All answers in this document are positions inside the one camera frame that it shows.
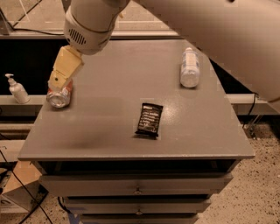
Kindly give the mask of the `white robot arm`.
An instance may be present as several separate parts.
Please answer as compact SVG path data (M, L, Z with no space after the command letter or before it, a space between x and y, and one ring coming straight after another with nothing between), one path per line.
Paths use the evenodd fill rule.
M279 0L71 0L48 86L61 90L100 52L134 1L280 112Z

